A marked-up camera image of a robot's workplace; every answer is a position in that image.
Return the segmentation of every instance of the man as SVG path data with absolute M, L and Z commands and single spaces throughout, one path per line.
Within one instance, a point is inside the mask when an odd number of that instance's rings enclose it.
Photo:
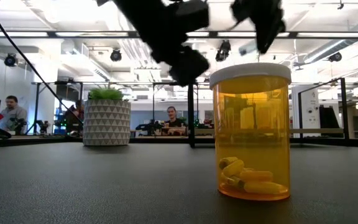
M 167 109 L 169 121 L 166 121 L 165 123 L 168 124 L 168 127 L 170 128 L 168 130 L 168 134 L 186 134 L 186 128 L 185 123 L 177 118 L 177 110 L 174 106 L 170 106 Z
M 77 100 L 75 102 L 75 107 L 72 105 L 69 108 L 70 111 L 74 113 L 75 116 L 77 116 L 80 120 L 84 120 L 84 105 L 82 104 L 81 100 Z M 69 111 L 66 111 L 65 113 L 65 119 L 67 122 L 66 132 L 70 133 L 72 131 L 81 131 L 81 128 L 79 126 L 78 120 L 73 116 L 73 114 Z
M 0 128 L 5 131 L 16 131 L 17 127 L 20 123 L 27 122 L 27 111 L 17 105 L 17 97 L 16 96 L 8 96 L 5 99 L 6 108 L 1 111 L 1 115 L 4 116 L 2 120 L 0 120 Z M 20 134 L 25 133 L 26 125 L 19 130 Z

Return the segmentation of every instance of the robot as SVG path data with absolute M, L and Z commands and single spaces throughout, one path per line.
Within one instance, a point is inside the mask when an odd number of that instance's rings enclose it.
M 102 6 L 109 0 L 96 0 Z M 157 63 L 171 66 L 169 74 L 180 86 L 195 82 L 209 68 L 208 61 L 197 51 L 182 43 L 187 32 L 209 26 L 206 0 L 113 0 L 136 28 L 140 38 L 149 45 Z M 265 54 L 279 32 L 285 32 L 281 0 L 235 0 L 231 4 L 236 25 L 250 18 L 257 33 L 257 49 Z

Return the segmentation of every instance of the table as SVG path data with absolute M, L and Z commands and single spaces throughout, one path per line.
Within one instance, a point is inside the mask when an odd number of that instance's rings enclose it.
M 293 147 L 278 202 L 220 194 L 214 168 L 186 144 L 0 147 L 0 223 L 358 224 L 358 148 Z

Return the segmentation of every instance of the spotlight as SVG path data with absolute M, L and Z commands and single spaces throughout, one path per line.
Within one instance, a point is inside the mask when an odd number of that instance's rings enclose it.
M 121 57 L 120 50 L 119 50 L 119 49 L 114 49 L 114 50 L 112 50 L 112 53 L 111 53 L 111 55 L 110 55 L 110 59 L 111 59 L 113 62 L 119 62 L 119 61 L 121 61 L 122 57 Z
M 218 52 L 216 52 L 215 60 L 217 62 L 223 62 L 229 56 L 230 51 L 231 51 L 230 41 L 228 40 L 222 41 L 222 44 L 219 47 Z
M 338 61 L 342 60 L 342 55 L 341 55 L 341 53 L 336 52 L 335 54 L 329 56 L 328 60 L 330 62 L 338 62 Z
M 4 60 L 4 63 L 8 67 L 16 67 L 17 65 L 16 54 L 9 53 Z

